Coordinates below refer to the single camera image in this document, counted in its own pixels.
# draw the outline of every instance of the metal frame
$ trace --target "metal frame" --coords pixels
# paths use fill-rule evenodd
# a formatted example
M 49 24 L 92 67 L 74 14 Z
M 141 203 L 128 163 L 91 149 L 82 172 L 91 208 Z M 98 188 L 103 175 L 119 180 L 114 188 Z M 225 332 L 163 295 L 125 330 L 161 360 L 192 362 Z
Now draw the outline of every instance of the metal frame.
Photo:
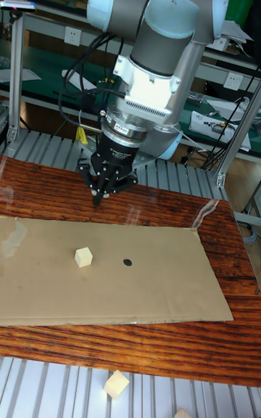
M 11 79 L 9 95 L 9 130 L 8 140 L 13 140 L 19 133 L 20 106 L 22 88 L 22 56 L 25 36 L 25 16 L 16 20 L 12 26 Z
M 102 390 L 111 375 L 106 369 L 2 357 L 1 418 L 165 418 L 179 408 L 193 418 L 261 416 L 260 388 L 124 372 L 130 384 L 112 401 Z
M 239 151 L 240 146 L 247 135 L 250 127 L 260 109 L 261 106 L 261 81 L 259 82 L 255 93 L 252 96 L 252 99 L 249 103 L 248 108 L 246 109 L 239 127 L 234 134 L 231 143 L 228 145 L 225 155 L 221 160 L 216 172 L 215 179 L 219 187 L 225 186 L 225 175 L 228 172 L 228 169 L 233 162 L 233 159 L 236 156 L 236 153 Z
M 255 213 L 257 216 L 261 218 L 261 181 L 255 188 L 252 196 L 250 197 L 248 203 L 246 204 L 244 211 L 246 213 L 250 213 L 252 208 L 254 208 Z

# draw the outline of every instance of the wooden table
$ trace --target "wooden table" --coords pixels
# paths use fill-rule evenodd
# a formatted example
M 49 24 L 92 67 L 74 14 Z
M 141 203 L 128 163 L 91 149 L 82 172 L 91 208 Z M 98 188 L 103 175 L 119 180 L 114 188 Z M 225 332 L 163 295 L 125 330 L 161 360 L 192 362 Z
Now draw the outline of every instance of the wooden table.
M 77 173 L 11 159 L 0 181 L 0 213 L 23 218 L 188 227 L 207 201 L 135 186 L 94 208 Z M 261 386 L 260 291 L 227 202 L 199 235 L 234 321 L 1 327 L 0 355 Z

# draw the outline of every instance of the power outlet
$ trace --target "power outlet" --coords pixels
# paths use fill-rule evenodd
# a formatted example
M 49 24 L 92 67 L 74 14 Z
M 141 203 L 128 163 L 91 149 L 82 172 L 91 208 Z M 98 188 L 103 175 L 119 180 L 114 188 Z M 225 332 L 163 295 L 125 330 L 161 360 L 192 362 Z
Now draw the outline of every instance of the power outlet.
M 229 73 L 223 87 L 231 89 L 232 91 L 238 91 L 242 81 L 243 75 L 239 75 L 238 73 Z
M 80 29 L 70 28 L 70 26 L 66 26 L 65 43 L 71 44 L 71 46 L 80 46 L 80 35 L 81 35 Z

